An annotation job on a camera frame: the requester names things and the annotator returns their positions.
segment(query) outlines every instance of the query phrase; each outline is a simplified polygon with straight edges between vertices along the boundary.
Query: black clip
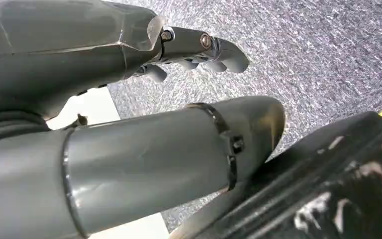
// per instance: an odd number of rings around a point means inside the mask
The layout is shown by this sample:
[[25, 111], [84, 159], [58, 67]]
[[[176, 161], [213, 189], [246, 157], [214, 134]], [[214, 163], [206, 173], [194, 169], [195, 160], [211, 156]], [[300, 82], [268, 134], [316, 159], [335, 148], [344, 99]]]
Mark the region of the black clip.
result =
[[188, 108], [198, 108], [206, 112], [212, 119], [220, 137], [225, 141], [226, 159], [229, 165], [228, 191], [232, 190], [238, 179], [238, 169], [236, 164], [236, 154], [244, 149], [244, 138], [240, 134], [235, 134], [226, 123], [222, 115], [213, 106], [206, 103], [194, 103], [187, 105]]

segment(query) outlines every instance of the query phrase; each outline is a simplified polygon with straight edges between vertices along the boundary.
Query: bolt head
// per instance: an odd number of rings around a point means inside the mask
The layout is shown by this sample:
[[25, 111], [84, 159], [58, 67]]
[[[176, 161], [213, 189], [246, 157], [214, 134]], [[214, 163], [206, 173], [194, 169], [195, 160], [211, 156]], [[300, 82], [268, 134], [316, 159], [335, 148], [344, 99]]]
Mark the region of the bolt head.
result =
[[205, 49], [209, 49], [211, 47], [211, 37], [207, 33], [203, 33], [201, 35], [200, 42]]
[[162, 34], [160, 34], [163, 41], [170, 41], [172, 40], [172, 34], [169, 31], [164, 31]]

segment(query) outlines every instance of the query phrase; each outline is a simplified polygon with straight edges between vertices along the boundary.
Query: gray carpet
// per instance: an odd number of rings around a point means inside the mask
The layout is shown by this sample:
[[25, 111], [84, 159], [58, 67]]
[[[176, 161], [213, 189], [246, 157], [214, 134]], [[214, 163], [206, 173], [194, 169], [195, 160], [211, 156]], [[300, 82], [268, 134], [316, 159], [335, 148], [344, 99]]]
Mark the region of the gray carpet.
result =
[[[170, 25], [237, 43], [251, 66], [242, 74], [177, 65], [162, 84], [143, 77], [109, 86], [121, 118], [191, 102], [268, 95], [286, 109], [282, 150], [331, 121], [382, 110], [382, 0], [127, 0]], [[209, 198], [163, 213], [174, 229]]]

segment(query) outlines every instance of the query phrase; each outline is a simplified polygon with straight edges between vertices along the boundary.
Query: gray cylinder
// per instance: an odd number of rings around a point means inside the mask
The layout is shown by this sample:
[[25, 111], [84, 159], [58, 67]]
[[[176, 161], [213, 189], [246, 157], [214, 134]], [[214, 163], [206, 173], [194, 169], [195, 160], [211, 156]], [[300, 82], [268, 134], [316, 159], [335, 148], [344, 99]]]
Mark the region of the gray cylinder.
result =
[[[267, 159], [285, 117], [270, 97], [213, 105], [244, 138], [238, 181]], [[77, 129], [65, 149], [74, 217], [90, 235], [228, 186], [224, 143], [213, 119], [188, 108]]]
[[0, 140], [0, 239], [79, 239], [62, 180], [68, 131]]

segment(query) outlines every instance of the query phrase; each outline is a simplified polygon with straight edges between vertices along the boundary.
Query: black band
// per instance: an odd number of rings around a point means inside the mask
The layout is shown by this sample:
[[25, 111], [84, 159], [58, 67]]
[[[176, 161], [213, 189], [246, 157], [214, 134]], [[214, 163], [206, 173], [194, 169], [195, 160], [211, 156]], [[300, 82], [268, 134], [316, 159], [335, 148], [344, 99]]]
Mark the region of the black band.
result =
[[226, 150], [226, 159], [229, 165], [229, 172], [228, 172], [228, 191], [232, 190], [237, 182], [238, 179], [238, 170], [237, 170], [237, 163], [236, 163], [236, 156], [235, 156], [235, 151], [236, 149], [232, 148], [236, 144], [236, 140], [239, 139], [242, 141], [242, 137], [240, 135], [236, 135], [235, 137], [230, 137], [230, 135], [233, 135], [231, 133], [231, 130], [226, 123], [225, 119], [222, 117], [222, 115], [217, 111], [213, 106], [206, 104], [206, 103], [193, 103], [187, 105], [188, 108], [198, 108], [206, 112], [212, 119], [214, 126], [217, 129], [217, 132], [219, 133], [222, 138], [227, 138], [227, 147], [228, 149]]

